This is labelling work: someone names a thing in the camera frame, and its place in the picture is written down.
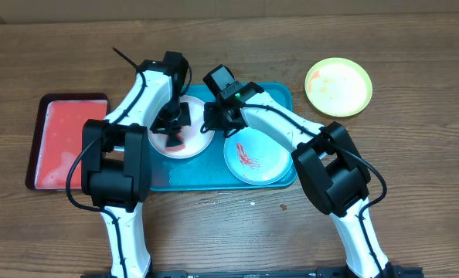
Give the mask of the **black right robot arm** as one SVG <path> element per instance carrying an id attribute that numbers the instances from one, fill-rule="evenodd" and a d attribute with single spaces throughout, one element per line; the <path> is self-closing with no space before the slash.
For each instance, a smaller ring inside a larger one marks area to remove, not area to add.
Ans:
<path id="1" fill-rule="evenodd" d="M 348 131 L 306 120 L 281 106 L 256 83 L 206 82 L 215 100 L 206 104 L 201 131 L 231 137 L 245 127 L 266 134 L 290 152 L 311 204 L 329 215 L 345 248 L 346 266 L 356 277 L 391 277 L 369 215 L 368 183 L 378 171 L 362 159 Z"/>

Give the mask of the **white plate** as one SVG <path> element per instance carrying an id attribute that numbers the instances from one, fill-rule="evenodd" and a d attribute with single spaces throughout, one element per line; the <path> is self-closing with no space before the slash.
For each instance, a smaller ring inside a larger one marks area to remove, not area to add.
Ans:
<path id="1" fill-rule="evenodd" d="M 168 135 L 154 134 L 152 131 L 148 132 L 149 141 L 153 148 L 168 158 L 184 159 L 193 157 L 206 149 L 214 136 L 213 131 L 208 131 L 204 134 L 200 132 L 204 122 L 205 103 L 199 98 L 187 95 L 181 97 L 181 101 L 188 103 L 191 117 L 191 125 L 182 127 L 181 132 L 176 135 L 182 141 L 181 145 L 167 147 Z"/>

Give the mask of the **yellow-green plate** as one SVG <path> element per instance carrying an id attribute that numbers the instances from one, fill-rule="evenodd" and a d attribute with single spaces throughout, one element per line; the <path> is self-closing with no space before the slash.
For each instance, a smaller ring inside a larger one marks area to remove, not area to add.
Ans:
<path id="1" fill-rule="evenodd" d="M 350 117 L 362 112 L 372 99 L 368 73 L 350 59 L 332 57 L 314 64 L 304 89 L 311 104 L 332 117 Z"/>

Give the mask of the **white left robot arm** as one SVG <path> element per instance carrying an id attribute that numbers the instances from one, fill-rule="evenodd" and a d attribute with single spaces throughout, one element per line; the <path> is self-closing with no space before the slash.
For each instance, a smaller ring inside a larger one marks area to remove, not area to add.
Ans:
<path id="1" fill-rule="evenodd" d="M 121 104 L 82 131 L 81 188 L 89 209 L 107 227 L 112 256 L 109 277 L 146 277 L 151 256 L 145 243 L 142 209 L 151 189 L 150 132 L 165 134 L 169 147 L 191 124 L 189 105 L 180 100 L 192 81 L 188 60 L 177 52 L 134 66 L 136 80 Z"/>

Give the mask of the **light blue plate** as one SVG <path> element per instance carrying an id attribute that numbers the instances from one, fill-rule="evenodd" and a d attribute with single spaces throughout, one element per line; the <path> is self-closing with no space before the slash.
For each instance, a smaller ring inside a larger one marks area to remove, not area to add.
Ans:
<path id="1" fill-rule="evenodd" d="M 223 157 L 229 172 L 250 188 L 287 187 L 297 177 L 290 152 L 252 128 L 227 138 Z"/>

